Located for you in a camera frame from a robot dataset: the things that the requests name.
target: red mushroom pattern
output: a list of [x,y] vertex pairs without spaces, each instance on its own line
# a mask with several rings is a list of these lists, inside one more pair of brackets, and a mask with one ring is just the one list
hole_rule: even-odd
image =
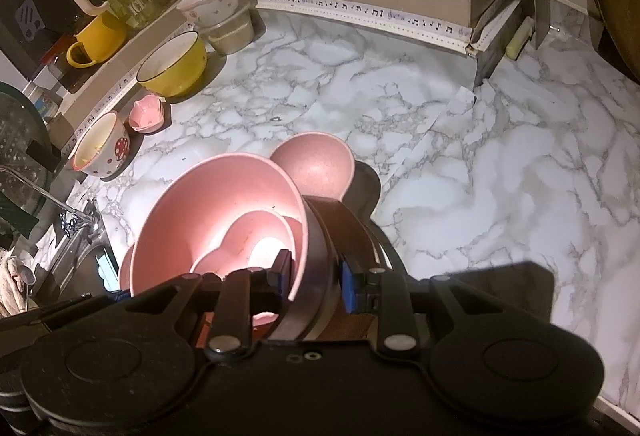
[[116,141],[116,159],[120,161],[124,159],[127,154],[129,154],[129,139],[123,136],[122,138],[119,138],[118,141]]

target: yellow mug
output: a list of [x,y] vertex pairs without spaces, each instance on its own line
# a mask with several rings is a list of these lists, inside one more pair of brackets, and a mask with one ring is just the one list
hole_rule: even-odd
[[[66,61],[73,67],[91,67],[111,58],[120,49],[127,39],[127,26],[105,11],[89,22],[76,38],[78,41],[66,50]],[[82,48],[91,62],[76,62],[72,57],[76,48]]]

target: small pink dish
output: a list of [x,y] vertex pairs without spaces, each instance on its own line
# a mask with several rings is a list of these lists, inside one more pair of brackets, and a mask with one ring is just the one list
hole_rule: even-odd
[[133,104],[129,113],[129,125],[134,131],[151,134],[164,125],[164,109],[158,96],[148,94]]

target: cloth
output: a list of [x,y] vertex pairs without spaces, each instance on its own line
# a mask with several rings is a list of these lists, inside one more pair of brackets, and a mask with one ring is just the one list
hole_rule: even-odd
[[0,317],[10,317],[26,310],[25,284],[18,276],[18,257],[8,257],[0,263]]

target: white marble surface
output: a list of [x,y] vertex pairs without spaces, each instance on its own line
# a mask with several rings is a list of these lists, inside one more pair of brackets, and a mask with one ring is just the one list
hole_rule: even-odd
[[486,284],[594,344],[603,395],[640,415],[638,87],[552,32],[539,51],[503,59],[474,96],[460,89],[469,64],[450,53],[263,16],[266,34],[172,106],[171,127],[145,138],[119,177],[79,185],[76,199],[97,198],[116,257],[196,162],[334,133],[380,177],[373,219],[413,277],[534,263]]

